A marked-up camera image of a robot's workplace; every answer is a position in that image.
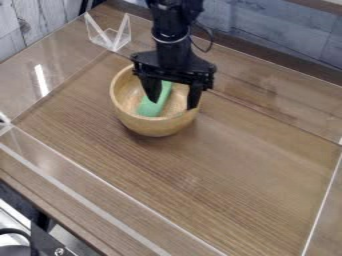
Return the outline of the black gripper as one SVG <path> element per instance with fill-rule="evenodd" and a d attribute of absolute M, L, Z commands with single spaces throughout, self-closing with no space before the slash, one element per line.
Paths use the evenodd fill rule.
<path fill-rule="evenodd" d="M 191 39 L 179 40 L 153 37 L 155 49 L 133 52 L 133 74 L 140 79 L 148 99 L 156 103 L 161 93 L 161 80 L 189 86 L 187 109 L 197 107 L 203 89 L 213 87 L 216 66 L 192 51 Z"/>

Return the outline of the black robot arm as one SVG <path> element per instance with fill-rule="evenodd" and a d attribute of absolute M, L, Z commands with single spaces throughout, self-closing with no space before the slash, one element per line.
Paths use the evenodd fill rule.
<path fill-rule="evenodd" d="M 148 99 L 156 103 L 161 82 L 188 86 L 187 109 L 197 107 L 201 92 L 213 87 L 216 66 L 192 51 L 191 27 L 204 11 L 203 0 L 145 0 L 152 16 L 155 50 L 129 59 Z"/>

